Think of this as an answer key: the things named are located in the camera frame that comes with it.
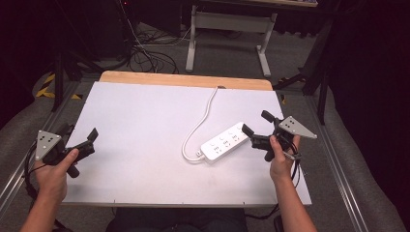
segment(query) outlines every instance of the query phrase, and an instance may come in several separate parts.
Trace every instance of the hand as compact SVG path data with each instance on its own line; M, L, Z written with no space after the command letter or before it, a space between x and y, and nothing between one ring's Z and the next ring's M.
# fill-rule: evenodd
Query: hand
M39 197L45 196L54 203L61 203L67 194L67 169L78 156L78 149L73 149L55 166L47 165L36 170L37 182L40 186ZM36 161L34 167L44 165Z
M295 144L296 148L299 147L299 142L301 140L300 135L295 135L293 137L293 144ZM274 149L275 157L271 162L271 178L275 182L283 179L290 180L290 170L292 168L293 160L287 158L281 147L277 138L275 136L270 137L272 149Z

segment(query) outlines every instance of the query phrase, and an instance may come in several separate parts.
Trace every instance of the power outlet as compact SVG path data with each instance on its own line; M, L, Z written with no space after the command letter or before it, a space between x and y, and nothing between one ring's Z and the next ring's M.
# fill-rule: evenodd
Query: power outlet
M36 160L41 160L61 140L58 134L39 130L37 135Z
M216 162L249 139L247 135L242 132L243 124L242 122L237 123L202 144L201 154L205 156L205 160L208 163Z

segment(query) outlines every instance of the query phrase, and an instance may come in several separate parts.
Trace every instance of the power strip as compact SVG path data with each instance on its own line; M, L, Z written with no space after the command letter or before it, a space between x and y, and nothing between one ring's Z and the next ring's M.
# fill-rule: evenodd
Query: power strip
M243 124L242 122L237 123L202 144L200 153L205 157L208 163L216 162L249 139L247 135L242 132Z

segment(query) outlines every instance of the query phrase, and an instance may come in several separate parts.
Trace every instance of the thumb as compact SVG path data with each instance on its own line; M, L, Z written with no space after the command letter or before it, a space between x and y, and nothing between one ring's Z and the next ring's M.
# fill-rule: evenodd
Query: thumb
M275 152L275 158L283 159L284 154L281 149L280 143L277 140L277 137L272 135L270 137L270 142L271 142L272 149L274 149L274 152Z
M67 155L66 157L61 160L60 163L58 163L58 168L62 168L64 169L64 171L66 172L69 167L73 164L73 162L75 161L75 159L78 157L78 149L72 149Z

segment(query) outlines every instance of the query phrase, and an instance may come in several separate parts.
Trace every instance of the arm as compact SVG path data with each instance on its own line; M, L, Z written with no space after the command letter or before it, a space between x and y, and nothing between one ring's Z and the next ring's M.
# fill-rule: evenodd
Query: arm
M295 135L293 139L296 147L299 146L300 138L299 135ZM275 158L271 163L270 174L277 190L284 230L286 232L316 231L290 177L293 160L288 159L283 154L280 144L274 136L271 136L271 145L275 152Z
M73 149L58 165L36 170L40 191L21 232L52 230L60 203L67 194L67 169L77 156L78 150ZM43 164L36 161L34 165L39 167Z

